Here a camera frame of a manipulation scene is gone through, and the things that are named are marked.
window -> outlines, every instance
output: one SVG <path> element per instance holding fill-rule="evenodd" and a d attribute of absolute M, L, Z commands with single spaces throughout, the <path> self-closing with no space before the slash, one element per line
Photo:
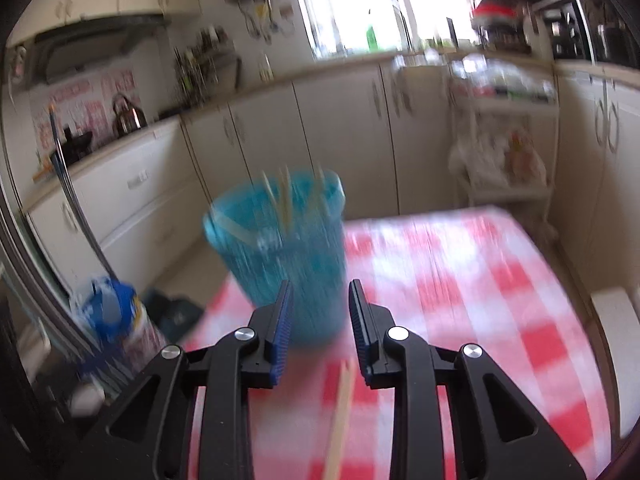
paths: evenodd
<path fill-rule="evenodd" d="M 404 23 L 414 46 L 437 36 L 450 38 L 452 18 L 459 39 L 476 38 L 471 0 L 300 0 L 316 57 L 369 51 L 372 27 L 381 50 L 406 48 Z"/>

bottle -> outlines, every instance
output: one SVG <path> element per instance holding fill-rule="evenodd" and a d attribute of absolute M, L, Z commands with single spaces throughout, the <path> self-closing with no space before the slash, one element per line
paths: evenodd
<path fill-rule="evenodd" d="M 271 65 L 269 65 L 269 58 L 264 52 L 261 52 L 258 57 L 258 70 L 260 71 L 260 80 L 263 83 L 268 83 L 273 80 L 273 72 L 271 71 Z"/>
<path fill-rule="evenodd" d="M 378 40 L 376 40 L 376 31 L 373 30 L 373 23 L 371 22 L 371 9 L 369 9 L 369 28 L 367 29 L 367 45 L 369 45 L 369 51 L 375 52 L 378 50 Z"/>

table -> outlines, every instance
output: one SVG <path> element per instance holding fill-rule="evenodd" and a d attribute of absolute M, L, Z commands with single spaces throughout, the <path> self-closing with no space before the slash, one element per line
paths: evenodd
<path fill-rule="evenodd" d="M 555 275 L 511 216 L 481 208 L 349 222 L 345 250 L 348 280 L 360 279 L 368 301 L 389 308 L 396 324 L 436 346 L 483 346 L 549 421 L 588 479 L 609 463 L 609 415 L 587 336 Z M 214 344 L 245 325 L 251 312 L 229 276 L 185 350 Z M 332 344 L 290 349 L 274 390 L 251 390 L 256 480 L 321 479 L 340 363 L 355 355 L 347 320 Z M 443 389 L 439 394 L 446 478 L 454 480 L 449 408 Z M 358 375 L 341 478 L 388 479 L 393 401 L 393 390 L 369 390 Z"/>

white wall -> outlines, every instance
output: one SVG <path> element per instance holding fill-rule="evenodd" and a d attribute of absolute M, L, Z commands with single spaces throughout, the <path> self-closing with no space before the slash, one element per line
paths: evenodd
<path fill-rule="evenodd" d="M 274 19 L 283 28 L 290 27 L 280 17 L 278 9 L 283 4 L 293 7 L 293 17 L 290 19 L 295 27 L 293 34 L 287 38 L 282 34 L 273 34 L 273 43 L 267 45 L 264 40 L 254 40 L 249 37 L 244 24 L 244 17 L 238 6 L 228 4 L 224 0 L 200 0 L 202 16 L 191 20 L 188 24 L 172 25 L 169 27 L 170 40 L 173 46 L 183 48 L 195 44 L 201 28 L 211 24 L 222 26 L 233 40 L 236 51 L 242 57 L 242 84 L 252 84 L 260 81 L 258 74 L 258 56 L 264 51 L 269 57 L 271 69 L 275 75 L 286 74 L 298 70 L 314 62 L 313 52 L 306 35 L 305 25 L 298 0 L 271 0 Z"/>
<path fill-rule="evenodd" d="M 170 86 L 165 81 L 164 67 L 156 39 L 151 38 L 143 41 L 129 56 L 114 59 L 98 70 L 119 66 L 133 68 L 141 106 L 147 121 L 151 122 L 158 116 L 159 110 L 170 104 L 168 92 Z M 14 94 L 14 108 L 6 86 L 2 88 L 4 141 L 9 167 L 21 201 L 25 200 L 29 193 L 37 187 L 37 184 L 33 183 L 33 175 L 38 171 L 40 165 L 37 155 L 36 132 L 31 117 L 30 94 L 41 89 L 34 88 L 30 92 L 16 92 Z"/>

wooden stick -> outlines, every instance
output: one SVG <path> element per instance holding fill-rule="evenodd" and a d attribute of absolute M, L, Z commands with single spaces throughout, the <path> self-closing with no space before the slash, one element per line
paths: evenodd
<path fill-rule="evenodd" d="M 353 399 L 353 385 L 355 384 L 355 361 L 350 359 L 340 366 L 340 382 L 338 383 L 338 398 L 335 405 L 334 424 L 329 440 L 329 450 L 324 461 L 322 480 L 338 480 L 342 466 L 342 454 L 347 440 L 351 400 Z"/>

